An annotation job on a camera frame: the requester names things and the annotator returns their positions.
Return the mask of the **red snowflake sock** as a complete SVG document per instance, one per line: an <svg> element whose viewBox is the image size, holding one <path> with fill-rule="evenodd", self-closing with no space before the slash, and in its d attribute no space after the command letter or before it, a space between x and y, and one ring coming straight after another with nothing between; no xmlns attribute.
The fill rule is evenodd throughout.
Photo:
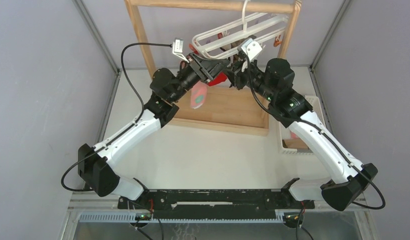
<svg viewBox="0 0 410 240"><path fill-rule="evenodd" d="M221 72L214 80L207 83L207 85L209 87L216 86L220 83L225 82L227 79L228 79L227 76L223 72Z"/></svg>

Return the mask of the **pink sock with green patch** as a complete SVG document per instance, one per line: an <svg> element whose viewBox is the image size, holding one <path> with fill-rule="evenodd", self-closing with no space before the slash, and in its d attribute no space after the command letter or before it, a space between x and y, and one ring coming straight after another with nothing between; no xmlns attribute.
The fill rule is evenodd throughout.
<svg viewBox="0 0 410 240"><path fill-rule="evenodd" d="M192 109L200 108L206 100L208 93L208 85L199 81L191 89L190 107Z"/></svg>

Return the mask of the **white plastic clip hanger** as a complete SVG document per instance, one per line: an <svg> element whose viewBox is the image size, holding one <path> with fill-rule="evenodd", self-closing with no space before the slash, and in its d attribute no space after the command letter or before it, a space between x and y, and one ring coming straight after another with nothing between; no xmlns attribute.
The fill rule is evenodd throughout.
<svg viewBox="0 0 410 240"><path fill-rule="evenodd" d="M255 12L246 15L248 1L242 6L241 18L195 35L191 49L207 59L226 59L233 55L221 51L220 47L255 35L259 44L282 35L289 17L282 13Z"/></svg>

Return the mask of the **orange hanger clip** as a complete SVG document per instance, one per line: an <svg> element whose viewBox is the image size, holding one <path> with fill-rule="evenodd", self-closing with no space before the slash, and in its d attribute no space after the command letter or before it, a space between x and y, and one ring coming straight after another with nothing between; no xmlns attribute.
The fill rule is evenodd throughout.
<svg viewBox="0 0 410 240"><path fill-rule="evenodd" d="M278 36L276 36L275 39L274 39L273 46L276 48L276 47L278 47L278 46L281 45L281 44L282 44L282 36L281 36L281 35L278 35Z"/></svg>

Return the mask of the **white perforated plastic basket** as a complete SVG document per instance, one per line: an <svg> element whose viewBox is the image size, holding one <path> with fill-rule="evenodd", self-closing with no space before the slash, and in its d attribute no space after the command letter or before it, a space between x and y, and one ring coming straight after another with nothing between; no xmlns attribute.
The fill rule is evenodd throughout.
<svg viewBox="0 0 410 240"><path fill-rule="evenodd" d="M321 124L326 127L320 99L317 96L305 95L305 99L311 104L313 111L317 114ZM309 147L292 131L278 124L278 150L285 155L313 155Z"/></svg>

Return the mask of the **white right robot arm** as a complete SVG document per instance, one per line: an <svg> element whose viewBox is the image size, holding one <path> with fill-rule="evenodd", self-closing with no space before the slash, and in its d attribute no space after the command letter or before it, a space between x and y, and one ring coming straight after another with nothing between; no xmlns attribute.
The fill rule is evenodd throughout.
<svg viewBox="0 0 410 240"><path fill-rule="evenodd" d="M295 72L287 60L273 58L261 70L241 53L226 73L234 87L248 87L260 108L301 139L329 174L328 179L292 180L282 194L286 207L323 200L343 211L368 187L375 186L376 166L354 157L325 127L312 105L294 90Z"/></svg>

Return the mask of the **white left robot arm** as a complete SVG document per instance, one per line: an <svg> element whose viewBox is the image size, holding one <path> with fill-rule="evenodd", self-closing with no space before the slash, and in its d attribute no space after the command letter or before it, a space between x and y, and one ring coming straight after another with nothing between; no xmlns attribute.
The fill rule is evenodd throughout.
<svg viewBox="0 0 410 240"><path fill-rule="evenodd" d="M133 147L173 119L179 110L176 103L194 85L214 80L229 64L228 59L206 59L190 53L176 75L167 68L156 70L149 86L150 99L141 113L109 138L93 146L85 143L78 149L77 172L87 186L99 197L119 195L138 209L146 207L150 196L145 187L114 169Z"/></svg>

